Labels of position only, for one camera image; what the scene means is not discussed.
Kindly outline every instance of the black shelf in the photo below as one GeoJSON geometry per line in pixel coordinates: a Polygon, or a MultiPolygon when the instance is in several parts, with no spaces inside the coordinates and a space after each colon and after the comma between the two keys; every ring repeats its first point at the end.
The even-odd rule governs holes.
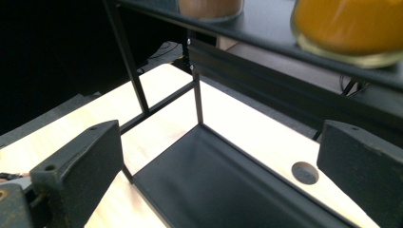
{"type": "Polygon", "coordinates": [[[363,69],[301,50],[290,28],[294,0],[248,0],[243,14],[233,20],[209,23],[182,16],[177,0],[118,0],[127,8],[210,34],[224,35],[245,44],[273,51],[360,81],[403,92],[403,62],[380,69],[363,69]]]}
{"type": "Polygon", "coordinates": [[[350,227],[198,124],[133,182],[172,227],[350,227]]]}
{"type": "Polygon", "coordinates": [[[149,108],[131,57],[118,7],[213,35],[223,35],[302,62],[372,83],[374,92],[346,97],[260,66],[196,39],[188,46],[198,125],[134,176],[125,174],[173,227],[344,227],[352,226],[321,202],[294,187],[203,124],[200,75],[272,106],[321,130],[325,120],[353,124],[403,146],[399,109],[379,105],[403,94],[403,62],[362,69],[302,51],[290,29],[294,0],[246,0],[243,13],[229,21],[208,23],[182,16],[177,0],[104,0],[128,74],[143,108],[124,126],[125,133],[183,92],[171,95],[158,110],[149,108]],[[383,94],[384,100],[370,99],[383,94]]]}

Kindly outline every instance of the light wood surface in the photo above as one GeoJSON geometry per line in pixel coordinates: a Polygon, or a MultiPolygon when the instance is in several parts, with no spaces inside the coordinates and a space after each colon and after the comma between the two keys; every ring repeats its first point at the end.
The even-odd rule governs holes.
{"type": "MultiPolygon", "coordinates": [[[[190,82],[191,77],[173,66],[162,65],[141,76],[141,81],[147,100],[153,105],[190,82]]],[[[201,95],[207,125],[360,227],[376,227],[320,171],[319,180],[313,185],[305,185],[293,177],[291,167],[296,162],[316,166],[319,149],[316,142],[209,85],[201,84],[201,95]]],[[[124,124],[140,112],[131,83],[122,85],[0,150],[1,171],[28,172],[89,126],[109,120],[124,124]]],[[[190,91],[122,136],[129,170],[132,173],[140,170],[196,123],[194,94],[190,91]]],[[[86,227],[164,227],[164,223],[121,172],[86,227]]]]}

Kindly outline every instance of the black metal frame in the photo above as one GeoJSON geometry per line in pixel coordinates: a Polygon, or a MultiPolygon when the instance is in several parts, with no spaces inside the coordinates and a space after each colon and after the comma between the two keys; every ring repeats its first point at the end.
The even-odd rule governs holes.
{"type": "MultiPolygon", "coordinates": [[[[210,47],[197,40],[191,40],[188,47],[190,61],[194,66],[193,81],[156,105],[148,107],[139,75],[136,73],[136,65],[125,38],[125,29],[119,17],[119,12],[117,11],[117,8],[120,7],[121,4],[132,10],[160,18],[176,25],[184,26],[188,29],[204,31],[210,34],[223,34],[287,57],[335,70],[353,77],[355,82],[375,83],[378,86],[384,86],[384,89],[387,91],[403,91],[403,83],[400,80],[401,76],[396,75],[396,73],[399,74],[402,72],[402,70],[399,69],[402,65],[398,65],[397,69],[359,69],[354,66],[311,56],[291,48],[276,47],[273,44],[264,43],[264,41],[262,42],[259,39],[251,38],[250,40],[246,40],[247,38],[238,36],[236,32],[231,30],[221,31],[220,27],[222,25],[207,26],[204,23],[181,17],[175,13],[164,11],[163,9],[152,9],[151,7],[144,6],[144,4],[151,4],[152,6],[158,2],[157,0],[153,0],[152,3],[142,3],[141,1],[134,0],[118,0],[119,4],[116,0],[103,1],[118,45],[123,54],[131,82],[136,90],[138,100],[143,110],[142,114],[121,127],[121,134],[129,131],[191,89],[194,89],[195,92],[198,122],[201,126],[205,127],[202,119],[202,98],[200,89],[200,75],[204,75],[265,105],[270,105],[286,115],[312,126],[318,131],[321,130],[326,120],[337,120],[358,125],[364,129],[375,132],[375,134],[380,134],[383,139],[391,143],[403,146],[403,142],[400,140],[403,136],[403,115],[394,115],[391,110],[379,108],[378,106],[368,104],[359,99],[351,99],[344,96],[344,94],[340,95],[329,92],[273,69],[210,47]],[[379,78],[379,76],[389,76],[391,78],[384,79],[379,78]]],[[[126,166],[124,167],[124,172],[130,182],[133,183],[135,176],[129,172],[126,166]]],[[[289,185],[286,188],[294,189],[293,186],[289,185]]],[[[320,203],[318,203],[317,206],[320,208],[323,207],[320,203]]]]}
{"type": "MultiPolygon", "coordinates": [[[[195,100],[196,100],[196,108],[198,114],[198,121],[202,123],[202,95],[200,89],[200,76],[198,74],[193,75],[193,81],[182,88],[178,89],[162,101],[158,102],[152,107],[148,107],[148,103],[143,91],[142,83],[140,81],[140,75],[137,73],[136,64],[134,62],[133,56],[131,54],[130,46],[127,42],[125,36],[125,28],[122,23],[121,17],[118,12],[119,5],[116,1],[113,0],[104,0],[104,5],[106,7],[107,15],[112,26],[113,32],[115,33],[116,40],[118,46],[121,50],[123,59],[125,61],[125,67],[127,69],[128,75],[130,77],[131,83],[133,84],[134,90],[136,91],[136,95],[140,106],[142,108],[142,114],[136,116],[129,122],[125,123],[121,126],[121,134],[124,135],[127,131],[145,121],[159,110],[163,109],[167,105],[171,104],[178,98],[180,98],[184,93],[188,92],[191,89],[195,91],[195,100]]],[[[123,171],[127,179],[132,182],[133,175],[128,170],[127,166],[124,164],[123,171]]]]}

